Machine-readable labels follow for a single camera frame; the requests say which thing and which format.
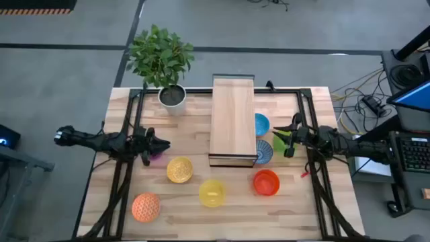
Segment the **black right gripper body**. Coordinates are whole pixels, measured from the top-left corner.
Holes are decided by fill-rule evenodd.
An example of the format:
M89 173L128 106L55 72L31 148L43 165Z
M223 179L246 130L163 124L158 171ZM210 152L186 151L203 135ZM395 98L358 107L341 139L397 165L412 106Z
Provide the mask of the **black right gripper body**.
M296 143L304 144L305 146L310 146L312 144L313 136L311 130L315 129L309 126L302 126L302 116L296 113L292 117L292 123L286 128L287 132L290 132L289 140L286 142L287 149L284 152L285 157L293 157Z

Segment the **screen with blue display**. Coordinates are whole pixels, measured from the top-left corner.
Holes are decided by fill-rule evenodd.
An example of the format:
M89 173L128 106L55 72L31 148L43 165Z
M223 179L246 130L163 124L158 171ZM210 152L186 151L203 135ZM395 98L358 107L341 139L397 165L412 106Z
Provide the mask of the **screen with blue display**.
M389 97L388 104L430 113L430 80Z

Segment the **plain yellow plastic bowl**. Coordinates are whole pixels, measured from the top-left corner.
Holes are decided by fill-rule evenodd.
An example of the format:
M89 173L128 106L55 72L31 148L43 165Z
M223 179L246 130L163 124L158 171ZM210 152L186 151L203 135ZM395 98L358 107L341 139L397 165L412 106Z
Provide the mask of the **plain yellow plastic bowl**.
M225 201L224 185L215 179L206 180L199 188L200 202L209 208L222 206Z

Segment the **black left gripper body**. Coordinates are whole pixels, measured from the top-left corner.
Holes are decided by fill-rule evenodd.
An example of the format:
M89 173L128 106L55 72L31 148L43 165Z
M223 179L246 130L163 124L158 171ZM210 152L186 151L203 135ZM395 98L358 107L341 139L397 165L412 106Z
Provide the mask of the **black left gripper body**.
M151 156L155 153L153 148L153 139L155 137L154 128L144 128L139 126L133 136L134 148L140 155L143 165L149 166Z

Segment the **plain teal bowl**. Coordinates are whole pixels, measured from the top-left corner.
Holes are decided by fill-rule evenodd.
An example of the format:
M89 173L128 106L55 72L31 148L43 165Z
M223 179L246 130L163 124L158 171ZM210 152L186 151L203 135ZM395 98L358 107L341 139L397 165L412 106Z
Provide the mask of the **plain teal bowl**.
M270 128L269 119L260 113L255 113L255 134L264 136Z

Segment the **black power strip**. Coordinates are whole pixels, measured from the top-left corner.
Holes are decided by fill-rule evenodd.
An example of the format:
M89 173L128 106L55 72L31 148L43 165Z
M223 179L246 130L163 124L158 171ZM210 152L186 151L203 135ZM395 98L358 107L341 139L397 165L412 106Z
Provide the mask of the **black power strip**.
M373 96L365 95L361 100L378 118L382 117L386 113L381 102L376 100Z

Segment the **blue patterned bowl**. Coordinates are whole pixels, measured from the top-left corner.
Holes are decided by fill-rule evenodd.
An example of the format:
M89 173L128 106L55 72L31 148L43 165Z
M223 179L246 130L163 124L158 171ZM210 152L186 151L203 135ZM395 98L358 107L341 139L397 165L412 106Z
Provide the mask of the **blue patterned bowl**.
M273 157L273 148L265 140L257 140L257 160L256 164L263 165L269 163Z

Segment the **green leafy plant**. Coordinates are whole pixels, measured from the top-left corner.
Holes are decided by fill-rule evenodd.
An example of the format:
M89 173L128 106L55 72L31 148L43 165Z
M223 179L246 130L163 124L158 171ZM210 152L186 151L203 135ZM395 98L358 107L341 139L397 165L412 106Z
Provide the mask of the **green leafy plant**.
M191 69L193 44L175 32L152 25L135 36L128 47L126 70L142 77L143 83L168 88Z

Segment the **black keyboard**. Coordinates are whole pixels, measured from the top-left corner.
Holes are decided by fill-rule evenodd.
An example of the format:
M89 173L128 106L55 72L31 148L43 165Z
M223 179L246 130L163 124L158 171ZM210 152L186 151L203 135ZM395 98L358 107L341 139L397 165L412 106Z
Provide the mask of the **black keyboard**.
M396 141L405 171L430 173L430 138L400 137Z

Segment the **orange patterned bowl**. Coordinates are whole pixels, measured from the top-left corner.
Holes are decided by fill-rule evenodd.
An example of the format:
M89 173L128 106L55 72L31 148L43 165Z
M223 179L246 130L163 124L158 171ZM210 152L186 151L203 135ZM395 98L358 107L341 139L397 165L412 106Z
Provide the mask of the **orange patterned bowl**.
M132 203L133 217L142 223L149 223L155 220L160 213L160 200L156 194L143 193L135 197Z

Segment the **hazard striped black mat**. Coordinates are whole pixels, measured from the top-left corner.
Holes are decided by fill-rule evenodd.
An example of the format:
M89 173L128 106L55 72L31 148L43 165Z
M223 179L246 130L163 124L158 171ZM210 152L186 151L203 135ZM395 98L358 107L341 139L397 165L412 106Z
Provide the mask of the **hazard striped black mat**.
M0 15L64 15L77 0L0 0Z

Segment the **white plant pot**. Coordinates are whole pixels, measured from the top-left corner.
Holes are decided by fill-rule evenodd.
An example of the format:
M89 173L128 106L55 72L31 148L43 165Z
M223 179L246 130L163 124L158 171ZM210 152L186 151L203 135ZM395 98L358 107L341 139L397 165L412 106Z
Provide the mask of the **white plant pot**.
M158 100L170 116L185 114L186 90L181 85L170 85L159 91Z

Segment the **yellow patterned bowl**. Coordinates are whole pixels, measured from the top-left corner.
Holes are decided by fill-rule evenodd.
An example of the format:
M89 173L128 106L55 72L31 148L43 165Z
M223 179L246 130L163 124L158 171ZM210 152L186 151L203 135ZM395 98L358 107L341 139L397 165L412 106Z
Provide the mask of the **yellow patterned bowl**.
M167 165L167 177L171 182L187 182L194 173L192 162L187 157L176 157Z

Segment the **wooden shelf with black frame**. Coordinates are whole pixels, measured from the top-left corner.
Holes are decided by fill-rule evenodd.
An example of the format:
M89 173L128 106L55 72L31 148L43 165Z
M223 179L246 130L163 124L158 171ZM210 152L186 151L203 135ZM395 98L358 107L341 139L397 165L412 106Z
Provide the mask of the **wooden shelf with black frame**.
M212 88L211 167L252 167L257 160L254 81L215 75Z

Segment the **black box with blue light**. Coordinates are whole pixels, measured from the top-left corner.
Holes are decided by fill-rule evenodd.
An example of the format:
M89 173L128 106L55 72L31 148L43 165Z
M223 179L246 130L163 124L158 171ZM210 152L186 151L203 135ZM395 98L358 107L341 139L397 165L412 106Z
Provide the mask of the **black box with blue light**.
M0 124L0 146L15 149L20 138L20 133Z

